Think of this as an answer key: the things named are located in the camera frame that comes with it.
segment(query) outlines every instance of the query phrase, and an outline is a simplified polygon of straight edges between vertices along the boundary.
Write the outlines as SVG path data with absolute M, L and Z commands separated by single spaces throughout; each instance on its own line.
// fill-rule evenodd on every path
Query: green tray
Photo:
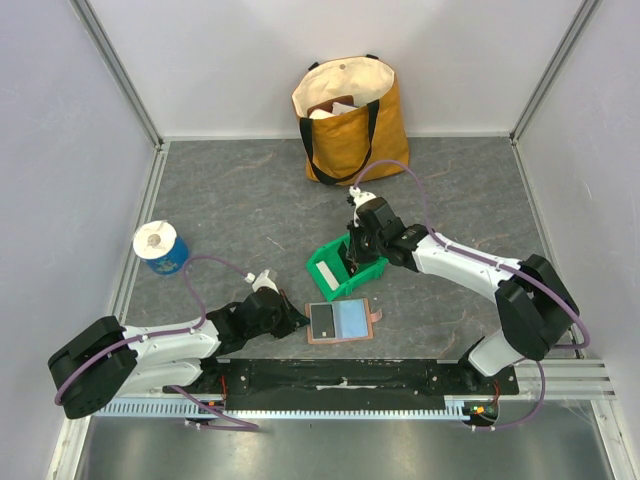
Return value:
M 307 270 L 309 270 L 311 277 L 318 284 L 318 287 L 320 287 L 320 290 L 322 291 L 324 298 L 327 299 L 327 302 L 332 302 L 338 297 L 351 294 L 353 290 L 369 280 L 380 278 L 385 265 L 389 262 L 386 258 L 380 257 L 373 263 L 360 265 L 358 267 L 358 272 L 353 277 L 349 277 L 349 273 L 344 267 L 344 264 L 340 259 L 340 255 L 338 255 L 338 249 L 340 246 L 344 244 L 348 247 L 349 240 L 349 234 L 347 233 L 342 237 L 327 243 L 316 250 L 307 262 Z M 338 281 L 339 286 L 335 290 L 331 289 L 318 269 L 316 264 L 319 262 L 326 263 L 327 267 L 329 267 L 329 270 Z

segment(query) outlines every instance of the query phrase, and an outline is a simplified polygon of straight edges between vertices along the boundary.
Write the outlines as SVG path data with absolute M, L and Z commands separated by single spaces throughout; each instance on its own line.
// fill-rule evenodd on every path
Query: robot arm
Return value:
M 497 257 L 440 234 L 438 242 L 424 225 L 405 227 L 384 198 L 353 187 L 350 194 L 355 214 L 348 226 L 351 238 L 345 260 L 350 263 L 349 271 L 355 272 L 359 264 L 383 256 L 392 265 L 446 278 L 496 304 L 502 328 L 481 339 L 463 357 L 482 376 L 492 377 L 523 358 L 542 360 L 571 326 L 571 319 L 555 302 L 501 268 L 508 266 L 533 276 L 578 313 L 578 307 L 545 258 L 531 255 L 521 261 Z M 456 253 L 454 247 L 470 255 Z M 496 266 L 491 267 L 477 257 L 491 259 Z
M 283 338 L 308 319 L 288 301 L 262 272 L 252 283 L 254 290 L 244 302 L 230 303 L 200 319 L 161 327 L 131 327 L 116 317 L 104 317 L 56 352 L 48 362 L 57 388 L 89 359 L 109 347 L 122 344 L 101 356 L 76 378 L 62 394 L 61 405 L 68 418 L 81 418 L 104 407 L 121 395 L 145 393 L 167 385 L 191 385 L 205 365 L 215 366 L 215 356 L 235 352 L 258 335 Z M 155 332 L 181 331 L 154 336 Z

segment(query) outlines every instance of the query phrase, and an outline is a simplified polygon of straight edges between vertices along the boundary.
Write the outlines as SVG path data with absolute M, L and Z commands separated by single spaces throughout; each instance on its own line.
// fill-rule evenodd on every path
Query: blue roll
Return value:
M 140 227 L 133 236 L 133 250 L 159 275 L 171 275 L 180 271 L 189 258 L 187 244 L 166 220 Z

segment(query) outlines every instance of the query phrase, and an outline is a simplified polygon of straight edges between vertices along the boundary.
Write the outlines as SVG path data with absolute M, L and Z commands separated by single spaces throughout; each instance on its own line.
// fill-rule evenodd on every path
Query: bag handle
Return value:
M 342 178 L 336 178 L 332 177 L 331 175 L 327 175 L 322 170 L 320 170 L 315 163 L 313 163 L 313 120 L 310 118 L 300 119 L 300 135 L 302 136 L 302 144 L 304 145 L 304 149 L 307 152 L 307 159 L 309 160 L 311 170 L 313 171 L 313 174 L 316 176 L 316 178 L 320 181 L 320 183 L 324 183 L 325 185 L 335 185 L 336 183 L 346 182 L 347 180 L 355 177 L 364 169 L 364 167 L 366 167 L 367 162 L 371 158 L 371 150 L 373 148 L 373 135 L 376 131 L 378 111 L 380 110 L 380 100 L 374 100 L 371 103 L 367 103 L 367 110 L 369 111 L 369 150 L 367 150 L 367 154 L 364 156 L 362 165 L 360 165 L 360 167 L 352 174 Z

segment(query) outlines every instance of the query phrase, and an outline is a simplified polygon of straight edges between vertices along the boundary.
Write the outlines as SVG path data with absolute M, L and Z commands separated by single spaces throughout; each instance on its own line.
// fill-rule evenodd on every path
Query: gray marble surface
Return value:
M 424 181 L 436 230 L 496 255 L 523 258 L 542 246 L 511 146 L 506 138 L 414 138 L 411 167 Z M 174 142 L 153 219 L 166 219 L 192 253 L 218 255 L 258 273 L 271 268 L 303 311 L 323 301 L 305 269 L 321 245 L 346 233 L 353 209 L 345 187 L 304 176 L 298 140 Z M 418 190 L 407 175 L 365 184 L 384 196 L 405 224 L 422 221 Z M 249 286 L 232 270 L 203 261 L 190 272 L 207 307 L 241 301 Z M 353 298 L 382 309 L 372 340 L 309 345 L 306 332 L 262 336 L 244 358 L 457 359 L 499 327 L 496 308 L 447 280 L 388 267 Z M 197 307 L 180 275 L 159 276 L 140 265 L 127 323 L 165 325 L 193 319 Z

